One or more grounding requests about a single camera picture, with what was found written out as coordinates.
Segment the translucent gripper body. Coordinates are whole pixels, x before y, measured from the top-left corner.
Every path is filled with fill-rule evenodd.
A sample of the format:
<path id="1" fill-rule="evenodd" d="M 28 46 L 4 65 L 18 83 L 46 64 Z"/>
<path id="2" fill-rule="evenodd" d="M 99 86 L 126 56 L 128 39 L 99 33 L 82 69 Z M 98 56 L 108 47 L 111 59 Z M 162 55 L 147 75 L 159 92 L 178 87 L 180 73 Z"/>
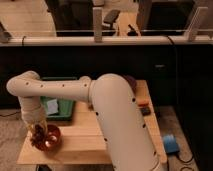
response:
<path id="1" fill-rule="evenodd" d="M 24 116 L 23 121 L 27 127 L 27 129 L 34 133 L 36 128 L 36 125 L 39 125 L 44 132 L 47 132 L 47 122 L 45 117 L 37 117 L 37 116 Z"/>

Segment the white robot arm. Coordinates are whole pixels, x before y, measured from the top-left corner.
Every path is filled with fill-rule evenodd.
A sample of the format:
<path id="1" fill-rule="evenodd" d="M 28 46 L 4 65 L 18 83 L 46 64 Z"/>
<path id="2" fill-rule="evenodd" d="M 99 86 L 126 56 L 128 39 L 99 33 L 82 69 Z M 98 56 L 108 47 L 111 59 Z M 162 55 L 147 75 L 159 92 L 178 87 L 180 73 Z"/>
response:
<path id="1" fill-rule="evenodd" d="M 7 91 L 16 96 L 22 120 L 34 133 L 47 127 L 42 96 L 85 101 L 93 106 L 115 171 L 163 171 L 136 97 L 121 76 L 104 74 L 96 80 L 42 81 L 34 71 L 11 78 Z"/>

